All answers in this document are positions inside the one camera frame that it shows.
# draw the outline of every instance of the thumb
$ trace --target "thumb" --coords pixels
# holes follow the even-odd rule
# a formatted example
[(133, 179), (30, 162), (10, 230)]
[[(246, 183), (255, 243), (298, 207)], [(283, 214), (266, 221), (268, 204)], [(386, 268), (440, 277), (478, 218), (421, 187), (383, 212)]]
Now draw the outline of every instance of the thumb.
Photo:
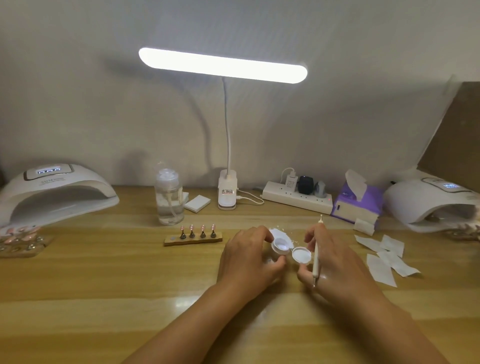
[(313, 274), (307, 269), (306, 264), (300, 264), (300, 268), (297, 272), (297, 278), (308, 288), (313, 288)]
[(275, 263), (267, 264), (266, 268), (270, 273), (270, 275), (272, 276), (272, 279), (275, 279), (283, 273), (286, 266), (287, 266), (287, 259), (285, 258), (284, 255), (281, 255), (280, 257), (278, 257)]

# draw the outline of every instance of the purple tissue box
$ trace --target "purple tissue box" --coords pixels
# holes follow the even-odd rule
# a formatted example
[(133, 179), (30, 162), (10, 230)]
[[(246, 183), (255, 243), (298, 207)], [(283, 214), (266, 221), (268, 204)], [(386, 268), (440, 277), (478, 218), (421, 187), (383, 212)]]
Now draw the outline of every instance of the purple tissue box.
[(355, 194), (345, 182), (333, 204), (331, 215), (353, 223), (359, 218), (375, 225), (382, 213), (383, 200), (383, 192), (379, 188), (367, 186), (362, 200), (357, 201)]

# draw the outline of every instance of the desk surface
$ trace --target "desk surface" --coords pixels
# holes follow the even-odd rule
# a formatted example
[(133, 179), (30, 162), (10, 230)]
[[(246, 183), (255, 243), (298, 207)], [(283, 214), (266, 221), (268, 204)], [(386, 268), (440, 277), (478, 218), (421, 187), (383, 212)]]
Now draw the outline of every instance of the desk surface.
[[(184, 225), (212, 223), (223, 243), (164, 247), (176, 227), (160, 227), (151, 187), (117, 187), (120, 204), (43, 229), (55, 236), (39, 256), (0, 261), (0, 357), (6, 363), (119, 363), (187, 309), (216, 280), (223, 246), (238, 229), (264, 224), (301, 243), (319, 214), (266, 202), (220, 211), (186, 211)], [(189, 190), (215, 201), (214, 190)], [(363, 258), (352, 225), (324, 216)], [(423, 275), (402, 278), (386, 295), (418, 321), (452, 363), (480, 357), (480, 244), (417, 234), (381, 219), (405, 242), (405, 261)], [(207, 363), (370, 363), (347, 328), (303, 292), (290, 260), (282, 285), (269, 288), (227, 326)]]

